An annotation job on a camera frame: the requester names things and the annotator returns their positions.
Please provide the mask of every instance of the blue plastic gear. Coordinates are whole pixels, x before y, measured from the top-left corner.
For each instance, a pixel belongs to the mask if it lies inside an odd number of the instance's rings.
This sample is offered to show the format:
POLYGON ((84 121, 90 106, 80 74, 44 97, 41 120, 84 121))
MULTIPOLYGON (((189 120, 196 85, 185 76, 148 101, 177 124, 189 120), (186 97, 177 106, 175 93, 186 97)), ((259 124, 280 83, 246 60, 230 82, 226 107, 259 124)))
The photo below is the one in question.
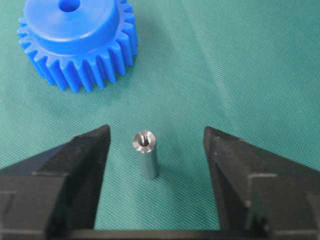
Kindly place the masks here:
POLYGON ((50 85, 90 92, 134 63, 136 22, 126 0, 27 0, 23 12, 19 43, 50 85))

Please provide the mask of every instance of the metal pin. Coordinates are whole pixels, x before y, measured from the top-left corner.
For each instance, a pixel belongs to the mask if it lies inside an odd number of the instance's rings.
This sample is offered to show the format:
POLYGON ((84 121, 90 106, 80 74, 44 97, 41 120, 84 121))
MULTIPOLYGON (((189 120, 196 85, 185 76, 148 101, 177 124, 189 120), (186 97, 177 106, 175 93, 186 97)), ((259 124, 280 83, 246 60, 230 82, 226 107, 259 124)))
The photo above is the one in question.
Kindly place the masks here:
POLYGON ((147 180, 156 178, 159 166, 155 135, 150 131, 140 131, 134 137, 132 145, 136 150, 141 175, 147 180))

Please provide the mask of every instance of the textured green surface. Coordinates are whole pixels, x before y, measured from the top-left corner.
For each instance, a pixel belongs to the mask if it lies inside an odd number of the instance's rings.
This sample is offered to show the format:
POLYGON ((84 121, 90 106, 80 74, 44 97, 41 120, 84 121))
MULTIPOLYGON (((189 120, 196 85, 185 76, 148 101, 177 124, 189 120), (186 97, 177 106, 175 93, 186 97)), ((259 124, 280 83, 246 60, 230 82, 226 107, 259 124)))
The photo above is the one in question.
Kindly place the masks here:
POLYGON ((96 227, 217 229, 210 125, 320 169, 320 1, 134 0, 139 54, 104 90, 50 87, 18 45, 24 0, 0 0, 0 167, 110 124, 96 227), (160 177, 132 139, 157 136, 160 177))

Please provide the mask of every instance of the green cloth background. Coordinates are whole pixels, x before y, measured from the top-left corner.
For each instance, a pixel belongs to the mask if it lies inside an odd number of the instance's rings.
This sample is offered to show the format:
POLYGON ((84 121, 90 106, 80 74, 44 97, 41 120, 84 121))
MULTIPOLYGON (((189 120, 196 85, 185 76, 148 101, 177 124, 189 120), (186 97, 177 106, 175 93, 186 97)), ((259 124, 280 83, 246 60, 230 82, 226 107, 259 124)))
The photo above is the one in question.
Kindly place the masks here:
POLYGON ((0 167, 109 124, 98 229, 218 229, 205 126, 320 170, 319 0, 131 2, 134 66, 74 94, 19 46, 25 0, 0 0, 0 167), (139 130, 157 137, 154 181, 139 175, 139 130))

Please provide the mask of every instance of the black plastic tool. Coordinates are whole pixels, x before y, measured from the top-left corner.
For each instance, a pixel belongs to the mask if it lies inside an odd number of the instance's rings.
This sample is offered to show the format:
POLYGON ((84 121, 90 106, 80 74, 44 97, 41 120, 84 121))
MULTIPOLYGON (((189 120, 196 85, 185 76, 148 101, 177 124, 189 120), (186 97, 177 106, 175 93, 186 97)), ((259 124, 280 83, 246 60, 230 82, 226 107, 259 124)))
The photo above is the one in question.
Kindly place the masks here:
POLYGON ((1 169, 0 240, 320 239, 320 173, 210 127, 221 230, 94 230, 109 145, 103 126, 1 169))

